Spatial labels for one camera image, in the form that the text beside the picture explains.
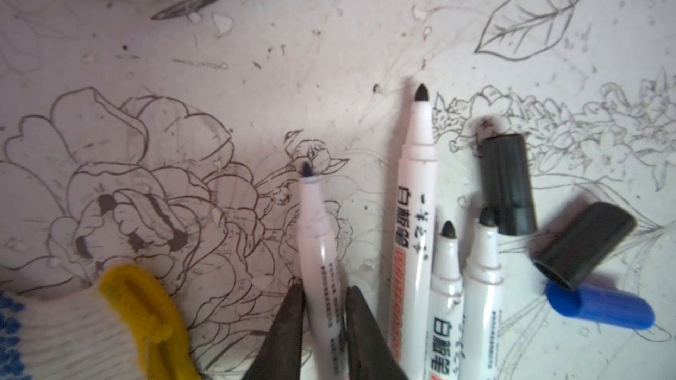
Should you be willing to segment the blue dotted knit glove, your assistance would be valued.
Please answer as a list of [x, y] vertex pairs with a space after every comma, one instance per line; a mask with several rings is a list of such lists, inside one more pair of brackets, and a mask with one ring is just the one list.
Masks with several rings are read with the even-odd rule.
[[3, 379], [199, 379], [188, 330], [142, 267], [111, 267], [88, 289], [40, 299], [1, 293]]

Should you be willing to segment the thin white pen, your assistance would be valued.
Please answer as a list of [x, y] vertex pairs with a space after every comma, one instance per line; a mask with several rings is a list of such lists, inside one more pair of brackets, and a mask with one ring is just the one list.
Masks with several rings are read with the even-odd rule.
[[321, 379], [343, 379], [347, 356], [336, 234], [309, 163], [300, 168], [299, 194], [297, 243], [315, 366]]

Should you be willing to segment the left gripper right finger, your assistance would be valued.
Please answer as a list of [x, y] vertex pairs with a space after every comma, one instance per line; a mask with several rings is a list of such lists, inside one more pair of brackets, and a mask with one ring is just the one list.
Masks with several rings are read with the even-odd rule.
[[350, 380], [406, 380], [359, 287], [347, 288], [345, 307]]

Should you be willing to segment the white marker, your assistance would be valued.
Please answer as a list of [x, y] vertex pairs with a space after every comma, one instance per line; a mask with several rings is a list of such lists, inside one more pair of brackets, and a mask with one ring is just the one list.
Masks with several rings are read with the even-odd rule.
[[457, 379], [462, 357], [464, 290], [452, 222], [436, 237], [425, 353], [426, 379]]
[[409, 379], [422, 379], [425, 371], [438, 169], [432, 113], [421, 84], [409, 107], [398, 164], [390, 277], [388, 345]]
[[465, 304], [461, 379], [498, 377], [499, 328], [505, 275], [498, 258], [498, 226], [494, 211], [481, 211], [463, 272]]

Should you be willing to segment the blue pen cap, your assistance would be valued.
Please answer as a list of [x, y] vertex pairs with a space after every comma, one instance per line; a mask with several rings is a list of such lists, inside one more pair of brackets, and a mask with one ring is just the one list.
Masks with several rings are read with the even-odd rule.
[[655, 313], [648, 302], [625, 291], [591, 284], [582, 284], [576, 290], [565, 290], [549, 281], [545, 295], [552, 308], [566, 318], [631, 330], [647, 330], [655, 323]]

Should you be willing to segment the black pen cap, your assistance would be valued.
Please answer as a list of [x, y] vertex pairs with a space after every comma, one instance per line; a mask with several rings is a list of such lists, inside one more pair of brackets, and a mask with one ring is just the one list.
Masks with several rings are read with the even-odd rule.
[[545, 246], [533, 264], [549, 281], [573, 291], [636, 227], [637, 220], [626, 210], [595, 202]]
[[537, 231], [526, 140], [521, 134], [496, 135], [482, 142], [482, 186], [498, 231], [521, 237]]

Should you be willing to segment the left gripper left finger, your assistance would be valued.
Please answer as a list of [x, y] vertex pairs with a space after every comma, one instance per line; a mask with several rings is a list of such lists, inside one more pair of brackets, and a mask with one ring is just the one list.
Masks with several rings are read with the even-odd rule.
[[303, 283], [294, 281], [244, 380], [299, 380], [305, 306]]

